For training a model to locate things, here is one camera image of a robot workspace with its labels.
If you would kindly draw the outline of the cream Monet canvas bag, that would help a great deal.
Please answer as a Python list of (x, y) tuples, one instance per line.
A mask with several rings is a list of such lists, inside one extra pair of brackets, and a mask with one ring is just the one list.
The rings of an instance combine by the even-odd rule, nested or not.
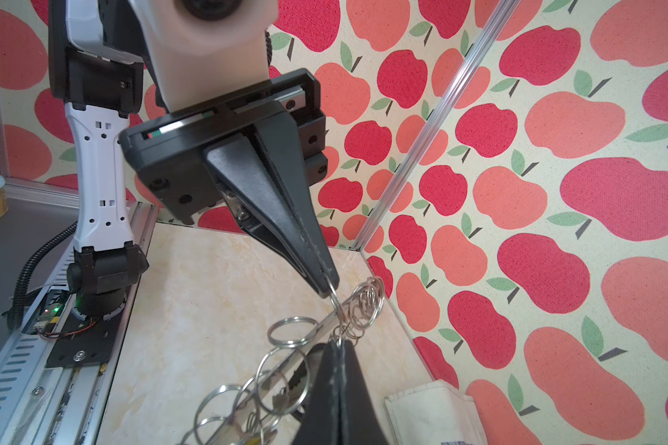
[(397, 444), (486, 444), (473, 398), (443, 380), (384, 398)]

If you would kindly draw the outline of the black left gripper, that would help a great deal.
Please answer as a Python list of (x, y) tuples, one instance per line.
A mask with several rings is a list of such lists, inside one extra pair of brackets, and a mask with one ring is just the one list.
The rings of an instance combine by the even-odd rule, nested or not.
[(306, 69), (122, 132), (126, 162), (183, 224), (226, 199), (241, 229), (287, 261), (320, 298), (339, 275), (307, 182), (324, 148), (321, 86)]

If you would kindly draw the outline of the front aluminium rail base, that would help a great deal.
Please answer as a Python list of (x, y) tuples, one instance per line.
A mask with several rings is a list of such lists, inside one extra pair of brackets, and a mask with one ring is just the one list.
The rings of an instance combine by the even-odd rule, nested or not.
[(119, 314), (86, 327), (72, 314), (71, 245), (39, 283), (22, 327), (0, 350), (0, 444), (94, 444), (137, 287)]

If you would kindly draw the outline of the metal disc with key rings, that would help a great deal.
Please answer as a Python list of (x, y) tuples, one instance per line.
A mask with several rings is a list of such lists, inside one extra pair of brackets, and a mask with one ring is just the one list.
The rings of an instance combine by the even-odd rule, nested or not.
[(332, 296), (333, 310), (321, 321), (293, 316), (274, 323), (267, 332), (272, 349), (253, 376), (205, 396), (181, 443), (271, 444), (288, 417), (298, 425), (294, 439), (327, 344), (350, 340), (356, 348), (382, 314), (385, 299), (382, 279), (371, 276), (347, 300)]

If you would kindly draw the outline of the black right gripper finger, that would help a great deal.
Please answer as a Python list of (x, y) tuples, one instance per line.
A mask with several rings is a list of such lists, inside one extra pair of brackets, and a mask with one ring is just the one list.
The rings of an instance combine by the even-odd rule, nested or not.
[(350, 340), (327, 344), (294, 444), (375, 445), (388, 441)]

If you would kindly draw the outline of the left rear aluminium frame post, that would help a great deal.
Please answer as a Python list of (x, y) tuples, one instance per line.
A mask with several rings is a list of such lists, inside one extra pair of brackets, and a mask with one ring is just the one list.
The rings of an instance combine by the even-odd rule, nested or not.
[(453, 76), (438, 106), (432, 111), (432, 114), (414, 140), (408, 154), (406, 154), (400, 167), (393, 175), (393, 179), (391, 179), (390, 183), (384, 189), (379, 203), (367, 217), (367, 221), (358, 233), (356, 240), (351, 246), (351, 250), (362, 251), (369, 244), (384, 217), (390, 212), (391, 206), (393, 206), (393, 203), (395, 203), (395, 200), (397, 200), (405, 188), (413, 170), (419, 166), (420, 161), (430, 149), (449, 113), (454, 109), (460, 98), (462, 98), (490, 47), (502, 33), (520, 3), (520, 0), (504, 0), (497, 4), (489, 20), (482, 28), (482, 33), (475, 43), (471, 45), (467, 57), (465, 57), (460, 68)]

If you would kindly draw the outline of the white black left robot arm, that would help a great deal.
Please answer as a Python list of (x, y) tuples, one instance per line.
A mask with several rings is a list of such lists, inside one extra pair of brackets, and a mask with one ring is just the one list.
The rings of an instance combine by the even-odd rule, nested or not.
[(320, 85), (271, 78), (275, 1), (53, 1), (52, 95), (76, 148), (79, 217), (68, 283), (87, 319), (119, 311), (148, 269), (124, 171), (183, 224), (222, 203), (322, 298), (339, 275), (310, 195), (328, 171)]

